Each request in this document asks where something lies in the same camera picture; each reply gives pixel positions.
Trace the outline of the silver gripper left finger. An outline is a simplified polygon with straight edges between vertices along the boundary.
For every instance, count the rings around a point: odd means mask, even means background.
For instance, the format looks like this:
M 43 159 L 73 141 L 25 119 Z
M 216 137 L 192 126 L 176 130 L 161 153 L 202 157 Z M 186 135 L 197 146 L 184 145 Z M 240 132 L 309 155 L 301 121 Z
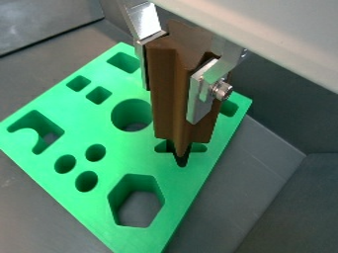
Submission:
M 156 5 L 148 0 L 116 0 L 133 37 L 134 53 L 140 60 L 142 87 L 149 89 L 145 44 L 166 34 L 161 29 Z

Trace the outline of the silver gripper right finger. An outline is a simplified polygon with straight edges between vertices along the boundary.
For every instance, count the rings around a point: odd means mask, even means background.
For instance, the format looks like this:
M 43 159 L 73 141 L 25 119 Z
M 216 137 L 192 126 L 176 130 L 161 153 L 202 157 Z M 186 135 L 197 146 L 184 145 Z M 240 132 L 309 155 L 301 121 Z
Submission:
M 214 56 L 189 76 L 185 119 L 193 125 L 210 111 L 212 102 L 228 99 L 233 87 L 225 82 L 227 74 L 248 55 L 243 47 L 217 36 L 210 40 L 210 52 Z

